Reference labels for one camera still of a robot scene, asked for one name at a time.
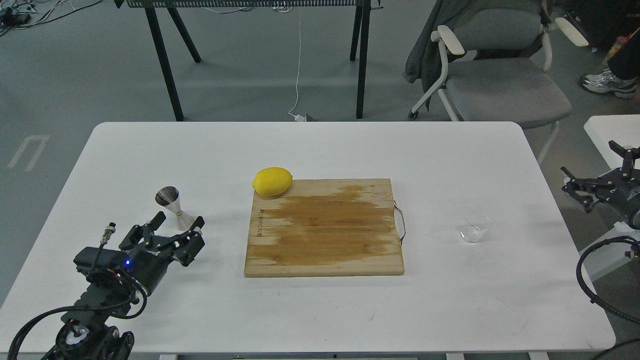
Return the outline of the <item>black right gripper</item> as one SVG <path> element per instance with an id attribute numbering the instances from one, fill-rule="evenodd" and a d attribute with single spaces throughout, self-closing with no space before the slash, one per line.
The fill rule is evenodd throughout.
<path id="1" fill-rule="evenodd" d="M 635 161 L 640 158 L 640 148 L 624 148 L 614 140 L 608 142 L 611 151 L 622 158 L 620 170 L 612 170 L 597 178 L 576 178 L 565 166 L 562 173 L 567 182 L 562 191 L 576 200 L 590 214 L 598 203 L 604 203 L 624 217 L 634 230 L 640 228 L 640 171 L 635 169 Z M 631 176 L 626 181 L 623 176 Z"/>

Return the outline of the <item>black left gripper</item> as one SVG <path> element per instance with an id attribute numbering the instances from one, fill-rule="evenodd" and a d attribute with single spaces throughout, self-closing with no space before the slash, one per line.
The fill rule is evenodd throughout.
<path id="1" fill-rule="evenodd" d="M 188 267 L 205 246 L 202 216 L 196 217 L 182 234 L 154 235 L 165 219 L 165 213 L 160 210 L 151 221 L 133 225 L 120 242 L 119 250 L 103 249 L 99 253 L 94 270 L 126 272 L 142 286 L 147 296 L 153 294 L 172 261 Z"/>

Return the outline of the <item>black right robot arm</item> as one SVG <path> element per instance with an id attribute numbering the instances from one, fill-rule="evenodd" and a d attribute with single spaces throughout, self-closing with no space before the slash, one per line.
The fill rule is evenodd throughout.
<path id="1" fill-rule="evenodd" d="M 610 140 L 612 152 L 622 158 L 620 167 L 610 170 L 597 178 L 577 178 L 567 168 L 562 191 L 573 198 L 586 213 L 592 212 L 598 204 L 604 204 L 622 217 L 610 231 L 580 252 L 576 265 L 576 278 L 580 288 L 591 303 L 626 321 L 639 323 L 631 316 L 606 303 L 587 285 L 583 269 L 590 280 L 599 280 L 610 272 L 629 262 L 639 262 L 640 229 L 640 171 L 635 161 L 640 157 L 639 148 L 626 148 Z"/>

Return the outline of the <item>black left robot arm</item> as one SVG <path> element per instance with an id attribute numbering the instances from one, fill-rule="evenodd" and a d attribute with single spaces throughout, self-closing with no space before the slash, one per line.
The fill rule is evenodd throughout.
<path id="1" fill-rule="evenodd" d="M 169 265 L 178 262 L 189 266 L 205 246 L 201 216 L 170 237 L 155 234 L 165 219 L 160 211 L 151 221 L 132 226 L 117 250 L 105 248 L 116 230 L 115 223 L 109 223 L 98 247 L 87 246 L 74 257 L 77 271 L 89 283 L 80 299 L 30 319 L 11 341 L 7 358 L 16 360 L 28 333 L 46 317 L 61 313 L 62 327 L 43 356 L 45 360 L 128 359 L 135 344 L 134 333 L 121 332 L 107 320 L 140 316 Z"/>

